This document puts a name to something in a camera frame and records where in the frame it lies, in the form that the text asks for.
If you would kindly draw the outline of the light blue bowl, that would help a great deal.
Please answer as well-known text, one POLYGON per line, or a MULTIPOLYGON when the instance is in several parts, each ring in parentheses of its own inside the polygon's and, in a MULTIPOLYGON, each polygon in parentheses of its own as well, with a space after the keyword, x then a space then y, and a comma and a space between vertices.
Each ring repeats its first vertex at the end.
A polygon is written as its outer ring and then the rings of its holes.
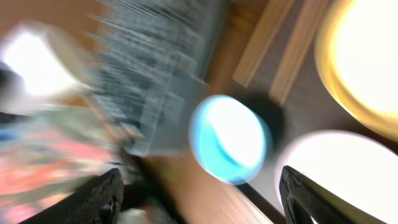
POLYGON ((227 95, 209 96, 200 102, 192 114, 188 138, 199 165, 231 185, 252 180, 274 144, 268 124, 227 95))

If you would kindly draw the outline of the wooden chopstick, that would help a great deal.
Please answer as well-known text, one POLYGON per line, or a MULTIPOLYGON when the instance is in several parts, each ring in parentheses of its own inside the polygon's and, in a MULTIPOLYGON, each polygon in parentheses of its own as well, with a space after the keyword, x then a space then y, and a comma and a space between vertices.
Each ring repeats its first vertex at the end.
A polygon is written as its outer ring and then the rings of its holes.
POLYGON ((304 0, 294 29, 275 74, 269 97, 282 106, 312 44, 318 24, 329 0, 304 0))
POLYGON ((247 87, 291 10, 294 0, 270 0, 248 40, 233 73, 233 80, 247 87))

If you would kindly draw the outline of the white bowl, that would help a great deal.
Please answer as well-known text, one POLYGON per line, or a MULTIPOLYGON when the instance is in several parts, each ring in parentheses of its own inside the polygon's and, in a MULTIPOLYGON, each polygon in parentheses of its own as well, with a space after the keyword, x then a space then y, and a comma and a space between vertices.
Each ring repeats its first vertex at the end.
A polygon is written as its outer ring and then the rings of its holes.
POLYGON ((397 154, 385 145, 349 131, 314 131, 282 151, 274 171, 276 191, 284 166, 381 221, 397 223, 397 154))

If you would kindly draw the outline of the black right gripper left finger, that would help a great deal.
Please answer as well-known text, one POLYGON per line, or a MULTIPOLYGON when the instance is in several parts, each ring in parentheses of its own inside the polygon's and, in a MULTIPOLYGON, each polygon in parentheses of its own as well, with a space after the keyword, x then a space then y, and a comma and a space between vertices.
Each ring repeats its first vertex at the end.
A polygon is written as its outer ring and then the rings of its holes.
POLYGON ((121 171, 113 168, 21 224, 116 224, 123 197, 121 171))

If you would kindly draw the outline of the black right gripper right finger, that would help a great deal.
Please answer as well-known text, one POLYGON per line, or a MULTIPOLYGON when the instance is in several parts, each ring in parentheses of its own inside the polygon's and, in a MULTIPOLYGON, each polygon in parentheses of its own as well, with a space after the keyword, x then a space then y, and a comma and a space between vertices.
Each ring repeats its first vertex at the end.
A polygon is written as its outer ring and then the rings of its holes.
POLYGON ((290 166, 282 169, 279 192, 287 223, 382 223, 290 166))

